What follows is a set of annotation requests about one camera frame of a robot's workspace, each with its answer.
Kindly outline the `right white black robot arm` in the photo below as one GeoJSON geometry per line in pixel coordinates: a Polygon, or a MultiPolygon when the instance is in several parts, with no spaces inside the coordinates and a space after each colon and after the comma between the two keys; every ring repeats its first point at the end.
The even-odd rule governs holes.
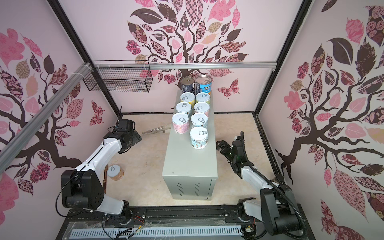
{"type": "Polygon", "coordinates": [[[282,175],[270,180],[255,168],[247,156],[243,132],[231,144],[217,141],[216,149],[227,159],[233,172],[260,195],[258,200],[247,198],[237,204],[240,220],[263,223],[262,231],[256,226],[245,228],[245,240],[259,240],[266,234],[285,235],[294,240],[309,238],[308,222],[300,212],[292,189],[283,185],[282,175]]]}

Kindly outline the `blue chicken noodle soup can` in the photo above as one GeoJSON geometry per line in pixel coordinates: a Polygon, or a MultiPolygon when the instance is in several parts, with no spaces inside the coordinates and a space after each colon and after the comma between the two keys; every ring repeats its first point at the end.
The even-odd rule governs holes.
{"type": "Polygon", "coordinates": [[[208,75],[201,75],[196,79],[196,94],[206,93],[211,94],[212,92],[212,77],[208,75]]]}

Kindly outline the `light teal short can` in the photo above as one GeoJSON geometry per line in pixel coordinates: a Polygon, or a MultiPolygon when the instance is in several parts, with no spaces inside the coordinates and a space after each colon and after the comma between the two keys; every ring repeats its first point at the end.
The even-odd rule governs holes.
{"type": "Polygon", "coordinates": [[[208,144],[208,130],[204,127],[194,127],[190,131],[191,145],[193,148],[201,150],[208,144]]]}

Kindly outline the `pink short can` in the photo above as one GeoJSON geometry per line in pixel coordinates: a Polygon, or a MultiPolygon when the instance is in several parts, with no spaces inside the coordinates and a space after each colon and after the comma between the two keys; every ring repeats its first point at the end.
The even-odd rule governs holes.
{"type": "Polygon", "coordinates": [[[209,116],[210,105],[206,102],[198,102],[194,105],[195,113],[205,114],[207,117],[209,116]]]}
{"type": "Polygon", "coordinates": [[[189,129],[189,116],[185,113],[176,113],[172,117],[174,131],[184,134],[189,129]]]}

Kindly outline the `small yellow can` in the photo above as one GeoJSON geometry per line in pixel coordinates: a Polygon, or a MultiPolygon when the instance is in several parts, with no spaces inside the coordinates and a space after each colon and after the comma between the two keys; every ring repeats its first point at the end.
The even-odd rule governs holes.
{"type": "Polygon", "coordinates": [[[195,95],[193,93],[182,93],[180,96],[181,102],[189,103],[191,106],[195,104],[195,95]]]}

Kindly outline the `dark navy tall can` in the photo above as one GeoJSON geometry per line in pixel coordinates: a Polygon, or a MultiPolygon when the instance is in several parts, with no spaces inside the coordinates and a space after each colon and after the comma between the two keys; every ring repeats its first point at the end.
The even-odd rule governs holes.
{"type": "Polygon", "coordinates": [[[195,93],[195,80],[192,77],[183,77],[180,83],[182,93],[195,93]]]}

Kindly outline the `brown short can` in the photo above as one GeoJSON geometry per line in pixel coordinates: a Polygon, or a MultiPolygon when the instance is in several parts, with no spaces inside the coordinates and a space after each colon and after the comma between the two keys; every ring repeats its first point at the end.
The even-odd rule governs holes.
{"type": "Polygon", "coordinates": [[[124,177],[124,171],[119,165],[111,165],[107,170],[107,176],[114,181],[119,181],[124,177]]]}

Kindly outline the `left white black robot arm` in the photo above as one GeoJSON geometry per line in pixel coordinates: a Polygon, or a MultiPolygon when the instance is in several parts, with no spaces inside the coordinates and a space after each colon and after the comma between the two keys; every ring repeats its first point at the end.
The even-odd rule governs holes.
{"type": "Polygon", "coordinates": [[[74,170],[62,173],[62,189],[58,196],[62,198],[63,207],[93,210],[130,219],[132,213],[129,203],[109,197],[100,178],[104,176],[105,167],[115,154],[129,151],[141,140],[134,121],[119,119],[83,163],[74,170]]]}

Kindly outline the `green short can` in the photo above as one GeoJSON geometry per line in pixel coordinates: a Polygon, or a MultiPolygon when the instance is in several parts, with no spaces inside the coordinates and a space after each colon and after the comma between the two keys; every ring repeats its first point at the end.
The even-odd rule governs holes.
{"type": "Polygon", "coordinates": [[[198,93],[195,97],[196,103],[207,103],[210,104],[211,96],[208,93],[198,93]]]}

